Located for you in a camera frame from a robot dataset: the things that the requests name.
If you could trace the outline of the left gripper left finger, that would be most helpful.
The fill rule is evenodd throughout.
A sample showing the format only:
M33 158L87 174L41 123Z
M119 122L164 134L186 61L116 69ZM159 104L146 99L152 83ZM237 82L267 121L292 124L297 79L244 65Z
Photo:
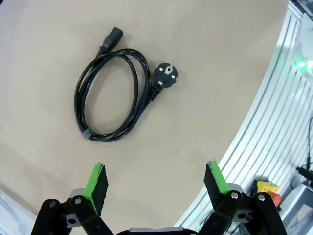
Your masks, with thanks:
M108 186L105 166L98 162L82 194L63 203L57 199L42 203L31 234L68 235L74 227L83 227L88 235L112 235L100 217Z

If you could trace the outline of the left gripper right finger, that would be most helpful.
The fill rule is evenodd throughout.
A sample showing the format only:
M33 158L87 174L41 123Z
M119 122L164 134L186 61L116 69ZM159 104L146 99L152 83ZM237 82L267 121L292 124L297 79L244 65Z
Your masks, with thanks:
M231 223L244 225L249 235L285 235L287 232L271 196L247 196L231 190L216 161L208 161L204 176L213 213L203 224L205 235L223 235Z

